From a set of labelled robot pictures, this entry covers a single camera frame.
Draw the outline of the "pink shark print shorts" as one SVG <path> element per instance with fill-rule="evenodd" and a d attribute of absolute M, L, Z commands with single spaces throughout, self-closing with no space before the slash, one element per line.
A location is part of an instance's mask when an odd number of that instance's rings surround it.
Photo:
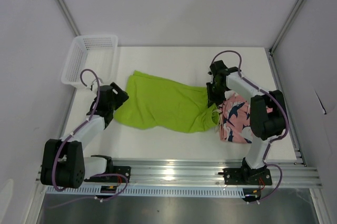
<path fill-rule="evenodd" d="M 251 144 L 250 104 L 238 93 L 225 92 L 225 101 L 219 105 L 218 129 L 221 141 Z"/>

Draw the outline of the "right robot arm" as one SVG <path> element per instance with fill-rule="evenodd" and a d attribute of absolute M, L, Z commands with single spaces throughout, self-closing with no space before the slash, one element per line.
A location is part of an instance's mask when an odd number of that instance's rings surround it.
<path fill-rule="evenodd" d="M 240 67 L 227 67 L 223 61 L 212 61 L 206 84 L 207 105 L 215 105 L 220 110 L 220 125 L 225 135 L 233 141 L 239 133 L 251 131 L 251 138 L 243 137 L 250 149 L 242 160 L 241 179 L 252 184 L 258 180 L 259 170 L 266 167 L 266 157 L 271 143 L 286 136 L 289 121 L 286 114 L 284 96 L 280 90 L 265 90 L 243 75 Z"/>

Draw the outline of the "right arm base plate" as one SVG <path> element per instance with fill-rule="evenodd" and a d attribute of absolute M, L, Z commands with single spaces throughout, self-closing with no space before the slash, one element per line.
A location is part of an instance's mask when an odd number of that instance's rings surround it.
<path fill-rule="evenodd" d="M 224 168 L 218 175 L 224 178 L 226 185 L 272 185 L 271 173 L 267 166 L 259 169 L 244 166 L 241 168 Z"/>

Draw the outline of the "lime green shorts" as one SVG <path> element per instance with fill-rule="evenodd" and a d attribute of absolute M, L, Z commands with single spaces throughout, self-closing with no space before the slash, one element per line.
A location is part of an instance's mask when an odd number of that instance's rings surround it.
<path fill-rule="evenodd" d="M 197 133 L 214 128 L 219 121 L 217 106 L 208 104 L 205 87 L 134 71 L 126 92 L 128 100 L 114 114 L 114 119 L 125 126 Z"/>

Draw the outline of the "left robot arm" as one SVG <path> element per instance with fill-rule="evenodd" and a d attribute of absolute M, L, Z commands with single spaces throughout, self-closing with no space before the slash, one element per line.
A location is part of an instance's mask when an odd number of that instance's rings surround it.
<path fill-rule="evenodd" d="M 130 177 L 127 166 L 114 167 L 112 158 L 92 155 L 83 150 L 111 123 L 114 112 L 128 100 L 128 94 L 117 84 L 103 85 L 97 90 L 85 120 L 61 139 L 49 139 L 44 146 L 40 181 L 63 188 L 79 188 L 83 182 L 119 184 Z"/>

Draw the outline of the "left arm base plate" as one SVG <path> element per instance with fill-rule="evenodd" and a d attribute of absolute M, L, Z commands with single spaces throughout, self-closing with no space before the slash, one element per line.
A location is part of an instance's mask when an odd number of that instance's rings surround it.
<path fill-rule="evenodd" d="M 85 179 L 85 182 L 100 182 L 100 183 L 122 183 L 125 181 L 121 177 L 123 175 L 128 180 L 131 177 L 131 167 L 130 166 L 111 166 L 106 168 L 102 176 L 93 176 Z"/>

